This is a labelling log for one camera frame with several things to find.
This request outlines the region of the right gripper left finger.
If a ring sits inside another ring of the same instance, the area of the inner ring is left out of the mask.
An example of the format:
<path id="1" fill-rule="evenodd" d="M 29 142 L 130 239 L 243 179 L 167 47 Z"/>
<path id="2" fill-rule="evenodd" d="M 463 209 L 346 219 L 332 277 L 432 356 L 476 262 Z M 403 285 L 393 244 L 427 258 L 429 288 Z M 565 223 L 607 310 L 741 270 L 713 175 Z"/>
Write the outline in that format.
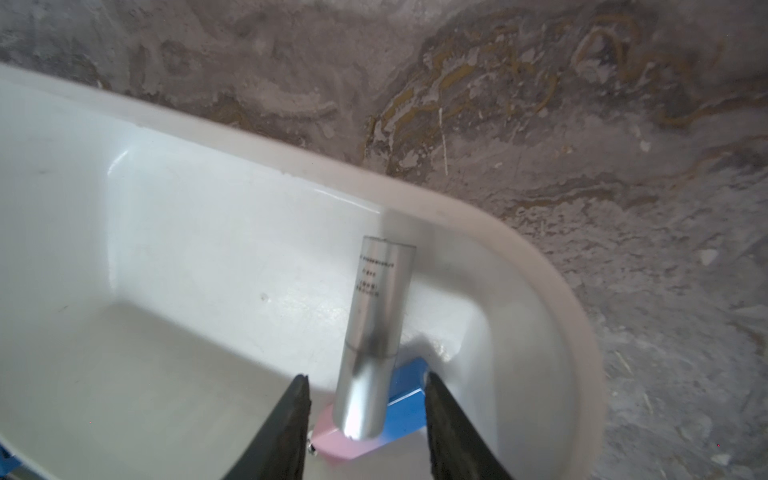
<path id="1" fill-rule="evenodd" d="M 224 479 L 302 479 L 310 412 L 309 379 L 299 374 Z"/>

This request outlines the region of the white storage box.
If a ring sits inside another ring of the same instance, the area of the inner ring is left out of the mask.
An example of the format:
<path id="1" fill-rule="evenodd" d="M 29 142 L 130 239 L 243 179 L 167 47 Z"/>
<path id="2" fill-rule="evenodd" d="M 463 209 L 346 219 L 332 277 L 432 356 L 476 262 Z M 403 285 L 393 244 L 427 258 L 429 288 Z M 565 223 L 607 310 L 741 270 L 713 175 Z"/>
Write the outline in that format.
<path id="1" fill-rule="evenodd" d="M 219 479 L 294 376 L 333 396 L 362 240 L 417 249 L 424 357 L 518 479 L 585 479 L 606 388 L 529 242 L 452 198 L 1 70 L 1 442 L 50 479 Z"/>

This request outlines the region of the pink blue lipstick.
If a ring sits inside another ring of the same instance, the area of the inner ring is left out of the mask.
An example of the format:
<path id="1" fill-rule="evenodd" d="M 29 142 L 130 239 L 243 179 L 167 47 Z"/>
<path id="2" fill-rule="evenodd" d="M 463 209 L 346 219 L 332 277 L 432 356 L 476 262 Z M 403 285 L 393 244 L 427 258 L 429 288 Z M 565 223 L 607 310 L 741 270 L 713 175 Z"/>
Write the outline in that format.
<path id="1" fill-rule="evenodd" d="M 394 370 L 385 423 L 375 439 L 356 441 L 345 437 L 332 420 L 333 405 L 328 405 L 308 436 L 308 452 L 329 462 L 346 462 L 425 428 L 424 387 L 429 371 L 423 358 L 413 359 Z"/>

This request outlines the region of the silver lipstick tube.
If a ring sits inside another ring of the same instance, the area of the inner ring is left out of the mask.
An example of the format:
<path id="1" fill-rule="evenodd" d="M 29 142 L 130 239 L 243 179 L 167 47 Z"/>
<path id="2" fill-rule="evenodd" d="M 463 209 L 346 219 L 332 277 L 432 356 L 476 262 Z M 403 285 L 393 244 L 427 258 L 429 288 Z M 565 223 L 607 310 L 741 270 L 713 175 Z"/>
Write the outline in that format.
<path id="1" fill-rule="evenodd" d="M 384 429 L 416 252 L 382 238 L 362 241 L 332 407 L 334 425 L 355 441 Z"/>

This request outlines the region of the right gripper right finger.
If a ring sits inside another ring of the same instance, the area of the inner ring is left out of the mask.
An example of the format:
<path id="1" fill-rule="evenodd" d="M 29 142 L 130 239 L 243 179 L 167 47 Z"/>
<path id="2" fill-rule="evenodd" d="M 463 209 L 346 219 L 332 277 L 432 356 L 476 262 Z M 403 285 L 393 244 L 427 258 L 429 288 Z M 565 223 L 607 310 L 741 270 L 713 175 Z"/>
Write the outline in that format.
<path id="1" fill-rule="evenodd" d="M 435 372 L 427 376 L 425 411 L 434 479 L 513 479 Z"/>

